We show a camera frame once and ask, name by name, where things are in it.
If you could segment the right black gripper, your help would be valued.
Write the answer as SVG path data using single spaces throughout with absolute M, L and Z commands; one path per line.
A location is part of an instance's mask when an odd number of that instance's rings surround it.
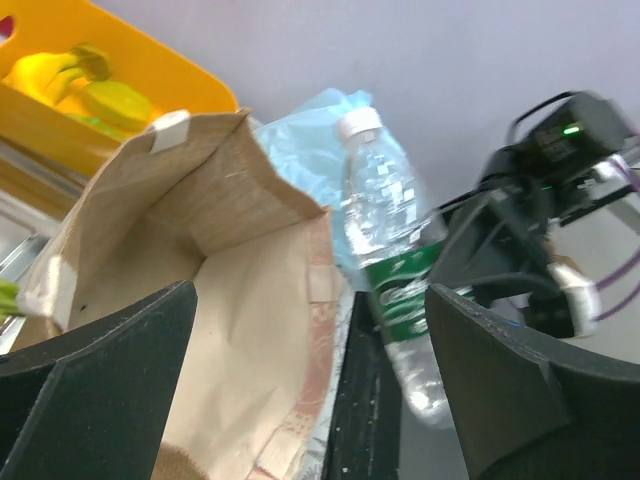
M 544 245 L 551 207 L 547 190 L 527 196 L 498 187 L 474 196 L 453 215 L 430 282 L 469 287 L 483 307 L 518 295 L 553 297 Z

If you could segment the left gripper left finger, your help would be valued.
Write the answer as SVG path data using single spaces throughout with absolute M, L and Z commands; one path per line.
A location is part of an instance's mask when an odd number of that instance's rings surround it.
M 150 478 L 196 306 L 176 282 L 2 356 L 2 478 Z

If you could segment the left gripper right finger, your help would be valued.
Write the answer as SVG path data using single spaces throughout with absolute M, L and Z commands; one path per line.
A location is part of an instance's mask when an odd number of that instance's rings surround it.
M 440 286 L 427 320 L 472 479 L 636 479 L 639 367 Z

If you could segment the green label bottle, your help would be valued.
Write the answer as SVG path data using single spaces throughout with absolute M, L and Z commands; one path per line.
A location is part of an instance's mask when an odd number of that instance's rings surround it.
M 370 289 L 386 354 L 411 412 L 430 427 L 449 428 L 425 307 L 446 227 L 374 108 L 346 113 L 337 130 L 347 151 L 345 233 Z

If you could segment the white green leek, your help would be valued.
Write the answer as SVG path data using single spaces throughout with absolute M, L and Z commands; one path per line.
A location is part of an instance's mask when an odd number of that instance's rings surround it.
M 4 323 L 11 316 L 20 316 L 22 311 L 17 302 L 19 285 L 0 280 L 0 320 Z

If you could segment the blue cartoon plastic bag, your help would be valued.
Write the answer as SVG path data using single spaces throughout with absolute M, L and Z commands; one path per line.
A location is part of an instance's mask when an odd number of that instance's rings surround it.
M 279 174 L 331 208 L 336 264 L 353 288 L 370 291 L 345 233 L 347 151 L 337 130 L 342 116 L 364 106 L 374 108 L 368 92 L 327 89 L 289 115 L 258 127 L 255 134 Z M 385 126 L 384 132 L 406 155 Z

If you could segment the brown paper tote bag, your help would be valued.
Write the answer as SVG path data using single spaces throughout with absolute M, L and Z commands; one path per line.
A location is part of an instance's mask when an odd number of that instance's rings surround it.
M 197 306 L 148 479 L 291 479 L 330 383 L 330 214 L 245 112 L 172 113 L 124 143 L 22 282 L 15 352 L 190 281 Z

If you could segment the yellow bananas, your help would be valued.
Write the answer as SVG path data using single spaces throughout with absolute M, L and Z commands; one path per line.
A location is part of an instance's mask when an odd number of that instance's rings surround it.
M 2 83 L 50 107 L 67 95 L 72 82 L 106 80 L 112 74 L 109 56 L 88 43 L 63 53 L 39 52 L 18 59 Z

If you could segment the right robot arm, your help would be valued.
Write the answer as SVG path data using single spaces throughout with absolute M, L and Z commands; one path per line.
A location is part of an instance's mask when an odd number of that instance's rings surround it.
M 590 91 L 563 92 L 536 108 L 545 107 L 552 112 L 522 138 L 513 121 L 477 187 L 442 207 L 449 235 L 432 284 L 472 287 L 486 302 L 561 295 L 549 270 L 549 225 L 587 209 L 580 188 L 596 164 L 614 154 L 638 159 L 639 135 L 614 102 Z

